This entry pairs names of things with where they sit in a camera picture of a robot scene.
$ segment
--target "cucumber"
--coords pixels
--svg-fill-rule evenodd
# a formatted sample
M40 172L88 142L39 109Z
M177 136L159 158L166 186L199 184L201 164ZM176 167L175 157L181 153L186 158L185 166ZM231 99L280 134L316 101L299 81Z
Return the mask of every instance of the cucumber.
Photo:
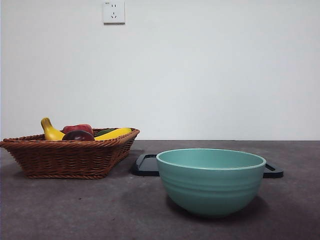
M101 130L99 131L97 134L96 134L96 137L99 137L103 134L107 134L107 133L110 133L112 132L113 130L115 130L115 128L109 128L109 129L105 129L105 130Z

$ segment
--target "woven basket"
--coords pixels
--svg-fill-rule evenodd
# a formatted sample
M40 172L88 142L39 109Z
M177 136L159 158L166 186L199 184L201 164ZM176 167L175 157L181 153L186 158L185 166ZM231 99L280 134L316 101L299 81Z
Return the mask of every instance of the woven basket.
M108 128L94 128L97 132ZM5 148L31 179L102 179L130 151L138 129L100 141L45 140L45 135L5 138Z

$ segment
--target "electrical outlet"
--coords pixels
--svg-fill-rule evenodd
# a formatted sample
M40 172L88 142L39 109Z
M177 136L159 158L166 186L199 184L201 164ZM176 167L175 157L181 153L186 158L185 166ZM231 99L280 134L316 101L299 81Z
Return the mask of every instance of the electrical outlet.
M125 1L111 0L103 3L104 24L125 24Z

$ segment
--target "red apple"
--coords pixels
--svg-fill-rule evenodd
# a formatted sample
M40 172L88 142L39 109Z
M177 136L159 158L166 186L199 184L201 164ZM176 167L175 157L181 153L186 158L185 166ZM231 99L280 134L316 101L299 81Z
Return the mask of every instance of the red apple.
M70 131L75 131L75 130L83 130L86 131L90 134L92 134L92 136L94 135L94 131L92 130L92 127L89 124L78 124L78 125L74 125L74 126L65 126L62 130L62 132L64 134L67 134Z
M73 130L66 133L62 140L94 141L94 136L83 130Z

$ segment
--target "yellow banana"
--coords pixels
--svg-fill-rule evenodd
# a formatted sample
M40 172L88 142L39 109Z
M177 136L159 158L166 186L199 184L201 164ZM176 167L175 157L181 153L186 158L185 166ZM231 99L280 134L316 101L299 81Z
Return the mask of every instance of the yellow banana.
M113 130L111 132L105 133L101 136L96 136L94 140L99 141L99 140L109 140L109 139L115 139L121 135L125 135L130 133L132 130L129 127L123 127L123 128L118 128L116 130Z
M42 118L41 126L42 126L43 131L44 131L45 140L50 140L50 141L62 140L62 138L65 135L64 133L62 133L61 131L55 129L52 126L52 124L50 122L50 119L48 117Z

